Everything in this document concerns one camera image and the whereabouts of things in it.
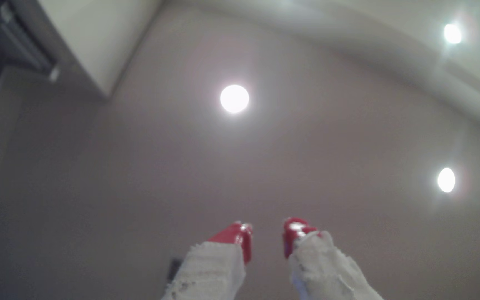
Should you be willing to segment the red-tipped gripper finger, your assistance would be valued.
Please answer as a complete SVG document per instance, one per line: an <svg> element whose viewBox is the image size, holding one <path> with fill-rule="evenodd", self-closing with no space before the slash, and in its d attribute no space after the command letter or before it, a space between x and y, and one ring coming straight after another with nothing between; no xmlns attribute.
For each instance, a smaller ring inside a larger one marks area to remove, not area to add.
<svg viewBox="0 0 480 300"><path fill-rule="evenodd" d="M284 256L300 299L383 299L328 231L297 217L286 219L283 228Z"/></svg>
<svg viewBox="0 0 480 300"><path fill-rule="evenodd" d="M251 261L253 228L234 222L192 246L162 299L235 299Z"/></svg>

